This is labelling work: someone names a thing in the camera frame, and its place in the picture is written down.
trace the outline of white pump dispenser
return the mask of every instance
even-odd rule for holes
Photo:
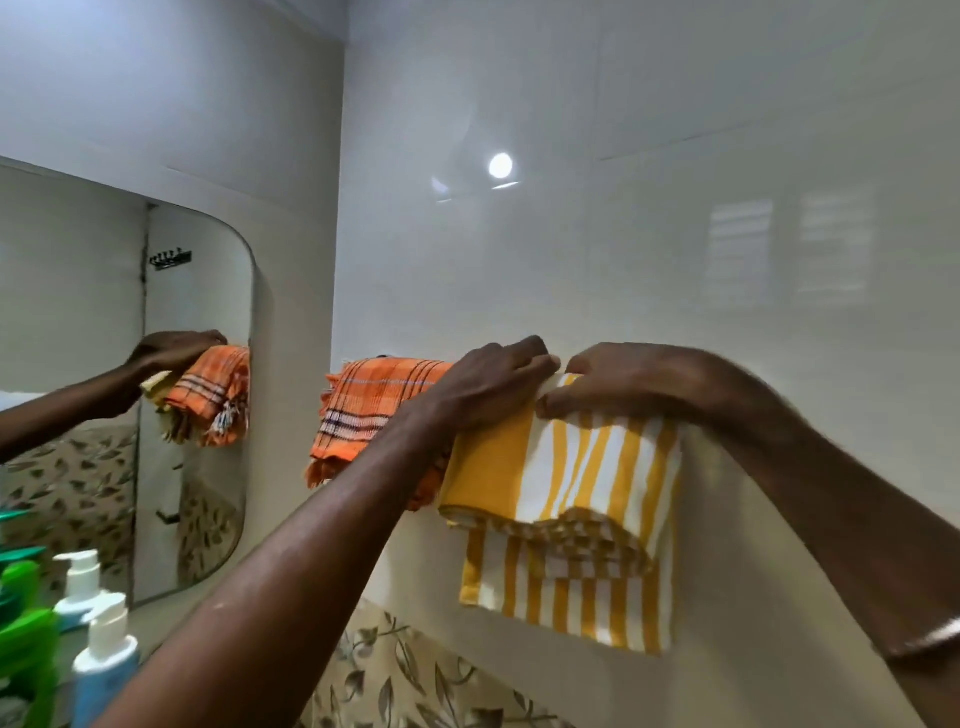
[[[84,617],[90,625],[89,645],[73,661],[77,678],[74,728],[88,728],[130,682],[140,665],[136,637],[127,634],[127,595],[104,596]]]
[[[66,573],[66,596],[57,602],[54,611],[60,617],[60,631],[67,632],[81,626],[84,615],[96,607],[108,594],[100,588],[100,560],[97,550],[60,553],[54,561],[69,561]]]

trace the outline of person's left hand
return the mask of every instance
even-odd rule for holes
[[[207,349],[227,342],[220,331],[158,331],[144,336],[130,356],[130,362],[149,363],[155,372],[182,374]]]
[[[411,403],[453,432],[494,425],[532,401],[558,369],[560,358],[547,352],[539,336],[506,347],[488,344],[467,354]]]

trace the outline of striped towel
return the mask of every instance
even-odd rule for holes
[[[162,391],[163,386],[162,379],[156,387]],[[148,397],[155,400],[156,394]],[[194,439],[203,447],[229,445],[250,426],[249,397],[250,350],[212,347],[163,397],[166,411],[174,415],[167,435],[175,442]]]
[[[307,485],[316,488],[333,478],[363,451],[390,421],[400,405],[429,389],[453,366],[430,359],[380,356],[349,362],[338,375],[327,375],[332,389],[321,396],[320,431],[306,471]],[[420,482],[407,509],[433,502],[444,479],[446,458]]]
[[[576,375],[551,377],[540,393]],[[440,512],[469,530],[460,601],[659,655],[673,629],[677,426],[530,404],[460,435]]]

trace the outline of green bottle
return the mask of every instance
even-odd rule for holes
[[[60,630],[52,609],[36,607],[39,571],[34,562],[17,561],[0,576],[0,728],[49,728],[53,722]]]

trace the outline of glossy wall tile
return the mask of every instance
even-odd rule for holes
[[[958,20],[945,0],[357,0],[333,368],[529,332],[564,357],[705,347],[960,523]],[[919,725],[770,504],[696,447],[668,660],[463,610],[463,545],[429,513],[368,596],[587,728]]]

